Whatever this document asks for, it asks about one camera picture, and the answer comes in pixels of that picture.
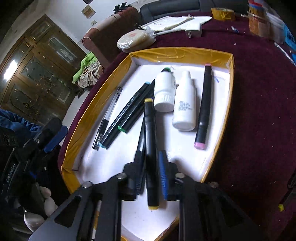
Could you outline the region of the left white gloved hand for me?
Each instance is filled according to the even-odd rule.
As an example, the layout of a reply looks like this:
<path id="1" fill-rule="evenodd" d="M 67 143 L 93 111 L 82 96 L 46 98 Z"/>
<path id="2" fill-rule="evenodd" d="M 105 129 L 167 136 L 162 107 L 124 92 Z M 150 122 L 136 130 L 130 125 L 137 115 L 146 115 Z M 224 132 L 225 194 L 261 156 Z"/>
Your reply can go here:
<path id="1" fill-rule="evenodd" d="M 23 220 L 31 232 L 35 232 L 58 206 L 51 197 L 49 188 L 35 184 L 21 184 L 16 189 L 16 198 L 24 209 Z"/>

